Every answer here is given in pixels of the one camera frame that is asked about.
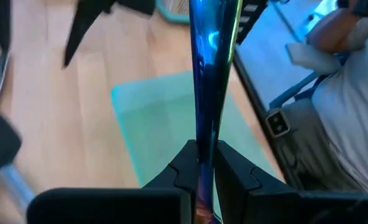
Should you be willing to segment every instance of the green mat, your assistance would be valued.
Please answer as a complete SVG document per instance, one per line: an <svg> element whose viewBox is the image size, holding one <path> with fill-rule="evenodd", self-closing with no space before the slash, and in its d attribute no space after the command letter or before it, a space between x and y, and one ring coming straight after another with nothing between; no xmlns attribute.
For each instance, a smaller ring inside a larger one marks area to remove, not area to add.
<svg viewBox="0 0 368 224"><path fill-rule="evenodd" d="M117 120L141 186L158 175L187 140L195 138L193 92L192 71L123 83L112 90ZM219 138L275 176L229 94Z"/></svg>

